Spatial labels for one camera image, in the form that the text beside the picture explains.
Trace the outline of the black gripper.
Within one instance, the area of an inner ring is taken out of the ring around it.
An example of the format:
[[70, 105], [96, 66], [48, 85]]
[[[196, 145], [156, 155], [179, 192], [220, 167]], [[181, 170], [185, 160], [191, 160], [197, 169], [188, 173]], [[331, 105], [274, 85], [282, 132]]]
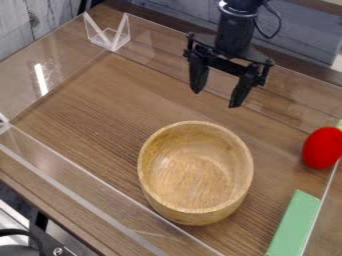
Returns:
[[217, 69], [237, 77], [229, 108], [241, 105], [251, 89], [265, 83], [272, 60], [251, 47], [256, 12], [220, 13], [216, 35], [187, 34], [183, 56], [189, 66], [189, 87], [197, 94], [207, 83], [208, 71]]

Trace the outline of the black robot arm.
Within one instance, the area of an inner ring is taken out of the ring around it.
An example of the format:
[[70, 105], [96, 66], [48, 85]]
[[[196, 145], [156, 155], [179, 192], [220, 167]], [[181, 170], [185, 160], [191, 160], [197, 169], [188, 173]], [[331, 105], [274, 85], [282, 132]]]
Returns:
[[[215, 35], [189, 32], [183, 56], [188, 61], [189, 88], [195, 94], [205, 87], [209, 69], [213, 68], [237, 77], [231, 92], [228, 107], [236, 108], [253, 87], [267, 81], [274, 60], [251, 45], [253, 31], [272, 38], [280, 28], [282, 19], [268, 4], [269, 0], [220, 0], [220, 18]], [[257, 25], [257, 10], [264, 7], [278, 19], [278, 29], [267, 35]]]

